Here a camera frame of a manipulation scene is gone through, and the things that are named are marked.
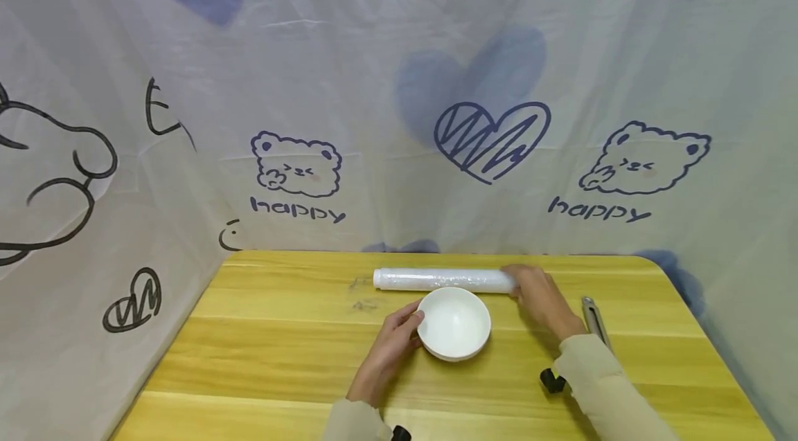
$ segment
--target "sleeve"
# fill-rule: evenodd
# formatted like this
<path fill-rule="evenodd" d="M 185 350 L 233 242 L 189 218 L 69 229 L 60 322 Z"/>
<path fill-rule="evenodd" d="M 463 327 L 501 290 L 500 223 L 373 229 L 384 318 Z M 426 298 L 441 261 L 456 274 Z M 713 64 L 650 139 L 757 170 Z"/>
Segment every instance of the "sleeve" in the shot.
<path fill-rule="evenodd" d="M 321 441 L 391 441 L 392 437 L 390 427 L 371 405 L 341 399 L 332 405 Z"/>
<path fill-rule="evenodd" d="M 557 373 L 605 441 L 674 441 L 678 438 L 623 373 L 598 336 L 572 336 L 560 345 Z"/>

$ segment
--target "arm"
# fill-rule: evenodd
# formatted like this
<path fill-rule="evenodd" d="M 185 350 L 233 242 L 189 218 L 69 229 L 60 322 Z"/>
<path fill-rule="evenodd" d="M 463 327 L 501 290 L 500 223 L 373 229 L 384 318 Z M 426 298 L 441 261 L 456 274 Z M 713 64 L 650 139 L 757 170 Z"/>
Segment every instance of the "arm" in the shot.
<path fill-rule="evenodd" d="M 673 441 L 676 435 L 637 392 L 599 337 L 574 335 L 560 344 L 555 368 L 602 440 Z"/>
<path fill-rule="evenodd" d="M 548 273 L 524 264 L 511 264 L 503 270 L 518 284 L 511 295 L 533 320 L 560 340 L 562 356 L 555 367 L 602 440 L 677 440 L 626 378 L 618 359 L 571 311 Z"/>
<path fill-rule="evenodd" d="M 321 441 L 390 441 L 391 436 L 372 405 L 341 399 L 332 405 Z"/>
<path fill-rule="evenodd" d="M 332 405 L 321 441 L 391 441 L 393 432 L 377 407 L 405 357 L 421 346 L 415 335 L 424 319 L 424 313 L 416 311 L 419 303 L 417 300 L 387 316 L 346 399 Z"/>

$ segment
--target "wood grain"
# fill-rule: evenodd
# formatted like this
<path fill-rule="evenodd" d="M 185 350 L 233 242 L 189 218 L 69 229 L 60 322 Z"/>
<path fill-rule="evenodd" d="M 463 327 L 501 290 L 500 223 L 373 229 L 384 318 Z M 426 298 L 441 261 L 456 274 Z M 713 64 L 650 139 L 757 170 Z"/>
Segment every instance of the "wood grain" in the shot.
<path fill-rule="evenodd" d="M 539 264 L 581 314 L 597 301 L 614 351 L 682 440 L 772 436 L 656 264 L 618 256 L 237 253 L 222 265 L 116 441 L 317 440 L 383 318 L 423 295 L 381 292 L 380 267 Z M 391 390 L 388 424 L 417 440 L 594 440 L 567 395 L 537 376 L 557 345 L 505 295 L 481 295 L 493 333 L 463 363 L 420 351 Z"/>

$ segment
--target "fabric backdrop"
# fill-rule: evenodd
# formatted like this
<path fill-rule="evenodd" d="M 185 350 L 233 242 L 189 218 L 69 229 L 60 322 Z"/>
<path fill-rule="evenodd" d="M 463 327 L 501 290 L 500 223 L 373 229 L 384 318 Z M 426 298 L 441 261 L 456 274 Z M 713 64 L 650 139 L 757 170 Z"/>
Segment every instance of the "fabric backdrop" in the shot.
<path fill-rule="evenodd" d="M 0 0 L 0 434 L 101 440 L 231 251 L 637 253 L 798 437 L 797 0 Z"/>

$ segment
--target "cartoon face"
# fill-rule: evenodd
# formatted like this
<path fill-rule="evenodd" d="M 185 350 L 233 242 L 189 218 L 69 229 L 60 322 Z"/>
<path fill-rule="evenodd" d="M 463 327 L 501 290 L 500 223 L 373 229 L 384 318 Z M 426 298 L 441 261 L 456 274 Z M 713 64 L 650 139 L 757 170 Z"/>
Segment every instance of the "cartoon face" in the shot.
<path fill-rule="evenodd" d="M 309 197 L 338 191 L 342 158 L 331 143 L 281 138 L 271 132 L 258 133 L 251 143 L 263 187 Z"/>
<path fill-rule="evenodd" d="M 241 249 L 238 248 L 238 238 L 240 238 L 240 235 L 238 233 L 240 232 L 241 229 L 240 226 L 236 226 L 238 222 L 241 222 L 241 220 L 232 219 L 228 221 L 227 228 L 224 228 L 222 229 L 222 231 L 219 232 L 219 245 L 225 251 L 230 251 L 230 252 L 241 251 Z"/>
<path fill-rule="evenodd" d="M 672 188 L 709 153 L 709 135 L 677 134 L 631 121 L 613 133 L 602 156 L 579 179 L 584 190 L 650 195 Z"/>
<path fill-rule="evenodd" d="M 3 267 L 77 235 L 94 210 L 89 184 L 110 177 L 117 157 L 98 130 L 10 100 L 0 85 L 0 164 L 16 172 L 0 194 Z"/>

